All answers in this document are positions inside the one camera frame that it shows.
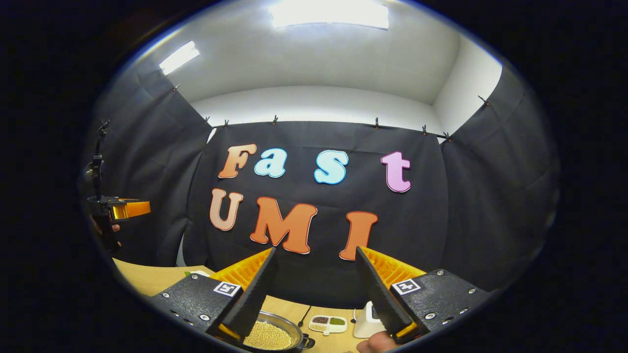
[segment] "cable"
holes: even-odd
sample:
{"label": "cable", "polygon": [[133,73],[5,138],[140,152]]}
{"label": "cable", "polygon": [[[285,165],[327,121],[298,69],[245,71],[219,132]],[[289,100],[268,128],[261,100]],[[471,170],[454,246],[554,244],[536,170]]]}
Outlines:
{"label": "cable", "polygon": [[312,306],[310,305],[310,307],[308,308],[308,311],[305,312],[305,314],[303,315],[303,318],[301,318],[301,321],[299,321],[299,324],[298,324],[299,327],[303,326],[303,321],[305,320],[305,316],[310,312],[311,308]]}

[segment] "finger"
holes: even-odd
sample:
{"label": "finger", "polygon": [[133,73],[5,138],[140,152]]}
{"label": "finger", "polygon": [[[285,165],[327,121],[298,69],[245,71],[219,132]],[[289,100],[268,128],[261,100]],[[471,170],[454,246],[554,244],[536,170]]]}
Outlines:
{"label": "finger", "polygon": [[357,351],[360,353],[373,353],[373,351],[369,347],[368,340],[363,340],[362,342],[358,343],[357,346],[355,346],[355,349],[357,349]]}
{"label": "finger", "polygon": [[381,331],[373,334],[369,338],[369,347],[375,352],[385,352],[387,350],[398,347],[397,343],[392,337],[388,335],[386,331]]}

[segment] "fluorescent light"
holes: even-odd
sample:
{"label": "fluorescent light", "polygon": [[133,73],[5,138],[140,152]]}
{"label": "fluorescent light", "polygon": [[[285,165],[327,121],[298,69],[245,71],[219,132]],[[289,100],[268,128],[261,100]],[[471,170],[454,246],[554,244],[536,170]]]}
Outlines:
{"label": "fluorescent light", "polygon": [[199,55],[198,50],[194,47],[194,42],[189,41],[174,53],[170,54],[166,60],[159,64],[164,75],[170,74],[172,71],[180,68],[183,64],[189,62]]}
{"label": "fluorescent light", "polygon": [[388,29],[388,8],[370,0],[285,0],[271,6],[275,28],[305,23],[350,23]]}

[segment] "wooden table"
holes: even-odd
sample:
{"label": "wooden table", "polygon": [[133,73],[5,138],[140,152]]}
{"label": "wooden table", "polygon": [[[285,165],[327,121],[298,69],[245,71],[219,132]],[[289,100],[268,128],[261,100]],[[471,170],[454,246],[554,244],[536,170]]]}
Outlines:
{"label": "wooden table", "polygon": [[[149,296],[153,296],[182,280],[185,277],[184,272],[186,271],[204,271],[208,274],[214,274],[212,270],[205,266],[152,267],[125,263],[117,259],[114,259],[114,262],[122,275],[138,292]],[[262,305],[262,310],[287,318],[296,324],[301,320],[305,312],[307,312],[308,305],[267,296]],[[358,317],[361,313],[362,309],[356,310],[355,317]],[[341,334],[329,334],[329,336],[324,336],[322,332],[312,331],[308,328],[308,324],[312,316],[315,315],[343,317],[347,320],[347,330]],[[365,339],[356,339],[353,336],[354,324],[351,322],[352,318],[353,310],[312,307],[303,320],[301,331],[316,340],[316,344],[311,349],[304,350],[303,352],[357,353],[355,346]]]}

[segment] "blue letter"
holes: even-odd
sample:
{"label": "blue letter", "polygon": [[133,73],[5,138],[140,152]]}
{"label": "blue letter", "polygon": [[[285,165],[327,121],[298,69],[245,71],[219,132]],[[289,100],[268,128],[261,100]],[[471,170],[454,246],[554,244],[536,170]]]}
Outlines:
{"label": "blue letter", "polygon": [[255,165],[255,174],[269,175],[271,178],[279,178],[286,173],[283,165],[286,163],[288,154],[281,148],[271,148],[262,152],[263,160]]}
{"label": "blue letter", "polygon": [[316,158],[320,169],[314,171],[314,180],[317,183],[337,184],[347,174],[345,165],[349,164],[349,156],[341,151],[322,151]]}

